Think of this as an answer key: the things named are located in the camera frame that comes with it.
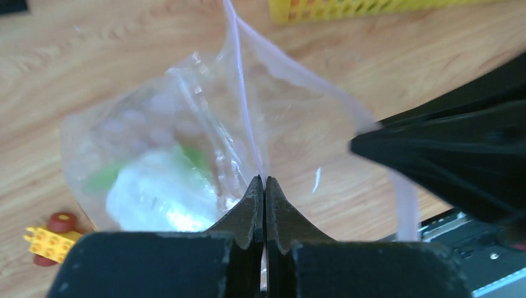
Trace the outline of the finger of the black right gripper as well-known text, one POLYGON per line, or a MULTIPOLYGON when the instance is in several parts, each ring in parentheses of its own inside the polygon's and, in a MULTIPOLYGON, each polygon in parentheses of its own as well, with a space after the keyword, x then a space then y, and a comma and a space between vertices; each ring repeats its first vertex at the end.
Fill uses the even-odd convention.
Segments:
POLYGON ((352 153, 396 170, 491 224, 525 219, 525 55, 354 137, 352 153))

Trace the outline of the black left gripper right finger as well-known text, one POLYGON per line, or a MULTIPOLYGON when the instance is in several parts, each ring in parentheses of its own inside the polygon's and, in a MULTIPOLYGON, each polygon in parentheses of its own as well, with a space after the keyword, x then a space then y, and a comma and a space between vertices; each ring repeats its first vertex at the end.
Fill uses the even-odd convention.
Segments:
POLYGON ((269 297, 471 297, 459 262, 442 245, 339 242, 265 188, 269 297))

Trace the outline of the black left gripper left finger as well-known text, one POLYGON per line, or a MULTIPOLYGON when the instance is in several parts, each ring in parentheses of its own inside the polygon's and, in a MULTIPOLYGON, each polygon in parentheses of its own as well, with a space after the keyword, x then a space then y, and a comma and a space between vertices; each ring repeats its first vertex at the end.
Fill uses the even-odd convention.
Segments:
POLYGON ((264 190, 203 232, 93 232, 68 253, 48 297, 259 297, 264 190))

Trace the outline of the white green toy cauliflower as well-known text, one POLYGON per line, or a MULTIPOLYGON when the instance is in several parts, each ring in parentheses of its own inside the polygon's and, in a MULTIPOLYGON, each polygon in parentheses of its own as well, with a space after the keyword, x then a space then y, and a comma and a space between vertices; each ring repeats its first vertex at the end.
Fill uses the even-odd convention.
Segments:
POLYGON ((84 191, 105 195, 106 214, 128 232, 201 232, 220 214, 206 155, 188 146, 105 166, 84 191))

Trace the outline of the clear zip top bag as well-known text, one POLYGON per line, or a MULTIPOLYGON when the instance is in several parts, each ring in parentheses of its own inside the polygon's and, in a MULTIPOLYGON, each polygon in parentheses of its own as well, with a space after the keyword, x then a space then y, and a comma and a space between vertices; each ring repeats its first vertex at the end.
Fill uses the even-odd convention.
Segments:
POLYGON ((395 239, 418 241, 416 189, 394 171, 350 152, 354 136, 380 128, 355 97, 290 58, 224 1, 226 38, 218 53, 195 52, 134 90, 65 118, 63 172, 92 223, 120 230, 105 195, 84 191, 105 166, 176 145, 206 155, 218 220, 260 176, 275 178, 310 219, 357 221, 365 238, 392 220, 395 239))

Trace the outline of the yellow plastic basket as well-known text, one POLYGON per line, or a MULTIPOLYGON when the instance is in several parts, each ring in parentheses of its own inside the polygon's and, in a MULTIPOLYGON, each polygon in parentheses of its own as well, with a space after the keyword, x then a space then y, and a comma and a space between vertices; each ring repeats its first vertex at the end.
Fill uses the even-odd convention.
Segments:
POLYGON ((441 9, 482 2, 479 0, 270 0, 267 3, 274 22, 292 24, 441 9))

